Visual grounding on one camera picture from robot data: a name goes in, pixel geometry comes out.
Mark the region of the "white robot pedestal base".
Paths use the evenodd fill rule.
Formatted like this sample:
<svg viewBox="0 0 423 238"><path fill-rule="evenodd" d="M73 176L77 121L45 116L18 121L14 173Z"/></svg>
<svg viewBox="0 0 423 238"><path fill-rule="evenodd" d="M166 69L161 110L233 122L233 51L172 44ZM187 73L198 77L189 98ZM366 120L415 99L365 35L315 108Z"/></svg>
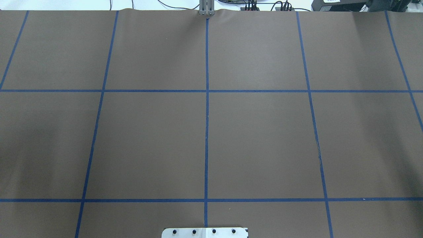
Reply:
<svg viewBox="0 0 423 238"><path fill-rule="evenodd" d="M248 238L249 232L243 227L198 227L166 228L162 238Z"/></svg>

